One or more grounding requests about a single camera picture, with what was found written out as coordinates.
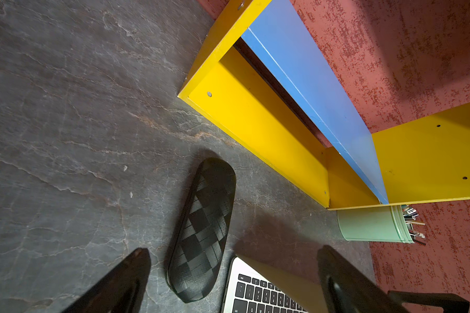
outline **yellow shelf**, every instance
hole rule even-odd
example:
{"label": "yellow shelf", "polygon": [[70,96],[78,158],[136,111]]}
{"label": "yellow shelf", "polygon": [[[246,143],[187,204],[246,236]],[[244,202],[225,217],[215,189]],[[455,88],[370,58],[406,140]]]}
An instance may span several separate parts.
{"label": "yellow shelf", "polygon": [[[470,103],[375,133],[373,140],[390,205],[470,199]],[[383,206],[330,149],[331,209]]]}

